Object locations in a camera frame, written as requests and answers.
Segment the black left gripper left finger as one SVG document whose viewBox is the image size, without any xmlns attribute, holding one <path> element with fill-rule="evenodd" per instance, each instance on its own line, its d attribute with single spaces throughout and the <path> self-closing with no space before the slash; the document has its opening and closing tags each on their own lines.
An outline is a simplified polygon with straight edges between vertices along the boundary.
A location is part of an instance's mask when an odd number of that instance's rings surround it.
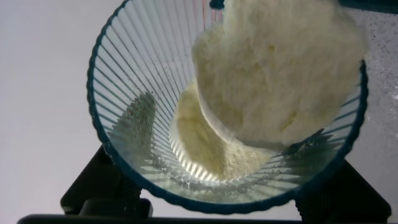
<svg viewBox="0 0 398 224">
<path fill-rule="evenodd" d="M 151 202 L 100 147 L 60 199 L 66 215 L 150 218 Z"/>
</svg>

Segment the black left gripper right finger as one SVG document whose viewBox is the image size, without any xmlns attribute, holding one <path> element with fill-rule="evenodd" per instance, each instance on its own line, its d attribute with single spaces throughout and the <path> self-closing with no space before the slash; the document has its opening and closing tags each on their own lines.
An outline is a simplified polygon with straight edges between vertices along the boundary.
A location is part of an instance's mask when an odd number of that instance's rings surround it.
<svg viewBox="0 0 398 224">
<path fill-rule="evenodd" d="M 345 162 L 320 190 L 295 199 L 304 223 L 386 223 L 388 202 Z"/>
</svg>

